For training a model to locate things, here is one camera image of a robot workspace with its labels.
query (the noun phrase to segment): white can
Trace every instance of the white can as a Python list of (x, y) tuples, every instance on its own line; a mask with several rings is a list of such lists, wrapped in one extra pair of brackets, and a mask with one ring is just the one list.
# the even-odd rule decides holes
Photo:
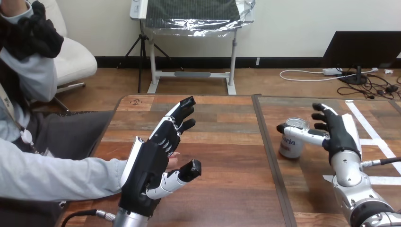
[[(300, 118), (289, 118), (286, 121), (288, 126), (297, 127), (300, 129), (309, 129), (309, 123)], [(288, 158), (297, 158), (301, 156), (304, 149), (304, 142), (292, 136), (283, 135), (280, 142), (279, 152), (282, 156)]]

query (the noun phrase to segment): white chair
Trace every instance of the white chair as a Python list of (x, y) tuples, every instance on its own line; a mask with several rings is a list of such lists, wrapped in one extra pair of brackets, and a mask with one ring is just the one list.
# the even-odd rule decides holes
[[(94, 75), (97, 70), (95, 57), (86, 47), (67, 37), (67, 28), (56, 0), (39, 1), (46, 7), (46, 18), (53, 22), (57, 32), (64, 37), (60, 54), (54, 59), (58, 79), (57, 93), (85, 87), (85, 83), (63, 85)], [(68, 108), (56, 97), (54, 101), (68, 111)]]

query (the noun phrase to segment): robotic hand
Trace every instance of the robotic hand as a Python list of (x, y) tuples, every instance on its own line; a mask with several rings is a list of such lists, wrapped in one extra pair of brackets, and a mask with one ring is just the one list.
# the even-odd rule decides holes
[(305, 142), (321, 145), (329, 152), (329, 163), (335, 171), (332, 185), (337, 203), (351, 227), (401, 226), (401, 215), (377, 194), (361, 165), (361, 145), (352, 115), (339, 116), (325, 104), (313, 104), (321, 113), (312, 114), (316, 130), (299, 129), (281, 124), (277, 130)]
[[(193, 113), (195, 101), (186, 98), (160, 121), (149, 139), (136, 137), (122, 173), (122, 194), (113, 227), (145, 227), (160, 199), (201, 175), (201, 163), (193, 159), (180, 169), (165, 173), (168, 157), (180, 143), (181, 134), (195, 125), (183, 120)], [(107, 214), (99, 214), (105, 219)]]

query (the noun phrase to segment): person's arm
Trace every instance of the person's arm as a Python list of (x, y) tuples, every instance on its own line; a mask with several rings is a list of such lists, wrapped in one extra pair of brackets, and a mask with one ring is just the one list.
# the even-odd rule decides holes
[(97, 199), (120, 192), (126, 161), (81, 161), (23, 153), (0, 139), (0, 197), (35, 201)]
[[(2, 0), (1, 16), (12, 24), (22, 17), (33, 15), (32, 6), (24, 0)], [(2, 59), (19, 76), (20, 86), (27, 98), (49, 102), (57, 91), (54, 60), (33, 54), (22, 61), (15, 59), (5, 48)]]

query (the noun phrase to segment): dark pants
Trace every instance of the dark pants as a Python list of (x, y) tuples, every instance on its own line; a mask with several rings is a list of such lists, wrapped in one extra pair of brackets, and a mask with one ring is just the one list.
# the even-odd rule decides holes
[[(55, 157), (81, 160), (90, 155), (112, 115), (112, 111), (64, 117), (55, 114), (44, 117), (35, 113), (27, 129), (32, 133), (39, 152), (49, 149)], [(16, 140), (14, 144), (23, 152), (32, 152), (21, 140)], [(57, 202), (0, 199), (0, 226), (52, 227), (60, 214)]]

